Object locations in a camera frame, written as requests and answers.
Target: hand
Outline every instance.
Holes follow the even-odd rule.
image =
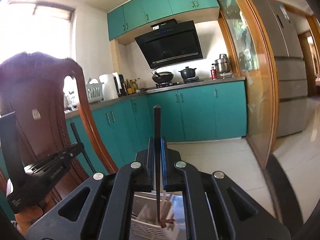
[[[47,205],[45,206],[44,210],[38,206],[26,207],[20,213],[14,215],[16,222],[20,227],[19,231],[23,236],[27,234],[29,227],[31,227],[35,220],[39,219],[42,215],[54,207],[51,193],[45,197],[45,202]]]

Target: metal screw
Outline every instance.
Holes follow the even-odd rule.
[[[133,163],[131,163],[131,168],[133,168],[133,169],[138,169],[138,168],[140,168],[141,167],[141,163],[140,162],[133,162]]]
[[[224,178],[224,173],[222,171],[216,171],[213,175],[217,179],[223,179]]]
[[[103,179],[103,177],[104,177],[104,175],[103,175],[103,173],[101,173],[101,172],[97,172],[97,173],[95,173],[95,174],[93,175],[93,178],[94,178],[95,180]]]
[[[183,162],[183,161],[179,161],[179,162],[176,163],[176,166],[178,168],[184,168],[185,166],[187,166],[187,164],[185,162]]]

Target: red bottle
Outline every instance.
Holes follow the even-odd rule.
[[[211,69],[211,77],[212,79],[217,79],[217,70],[215,66],[213,66]]]

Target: black pot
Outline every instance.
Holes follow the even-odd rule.
[[[180,70],[179,72],[183,79],[193,78],[196,76],[196,69],[197,68],[186,67],[184,70]]]
[[[171,72],[154,72],[154,75],[152,76],[152,79],[154,82],[161,84],[161,83],[168,83],[172,80],[173,73]]]

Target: gas stove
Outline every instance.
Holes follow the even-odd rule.
[[[156,84],[156,87],[157,88],[165,88],[165,87],[171,87],[171,86],[188,84],[188,83],[193,83],[193,82],[201,82],[201,81],[203,81],[203,80],[199,80],[199,77],[194,77],[194,78],[184,79],[183,82],[175,82],[175,83],[167,82],[167,83]]]

